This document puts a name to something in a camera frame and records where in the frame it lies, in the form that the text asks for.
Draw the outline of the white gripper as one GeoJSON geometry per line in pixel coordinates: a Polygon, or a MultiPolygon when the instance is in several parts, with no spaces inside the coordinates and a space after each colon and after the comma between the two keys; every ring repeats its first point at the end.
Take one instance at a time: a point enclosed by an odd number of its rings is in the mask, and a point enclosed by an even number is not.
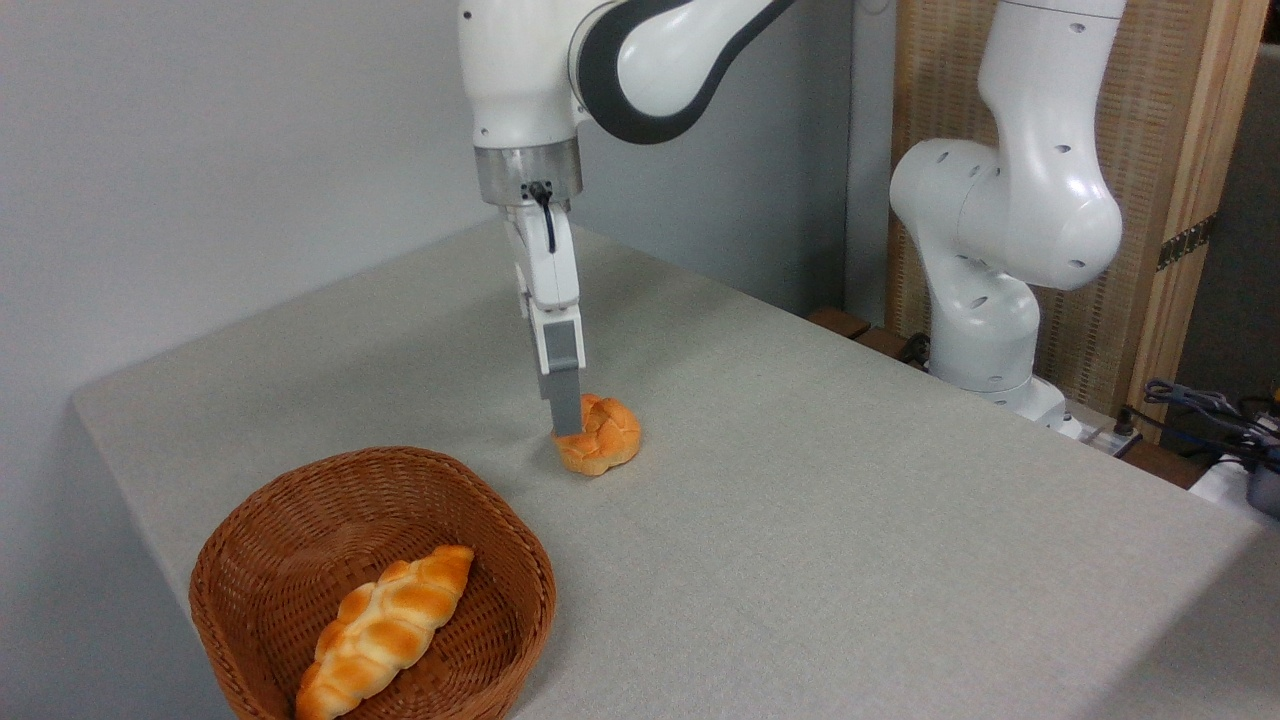
{"type": "Polygon", "coordinates": [[[553,436],[580,434],[580,372],[586,360],[567,211],[558,202],[503,206],[502,211],[515,250],[521,314],[530,324],[540,395],[549,404],[553,436]]]}

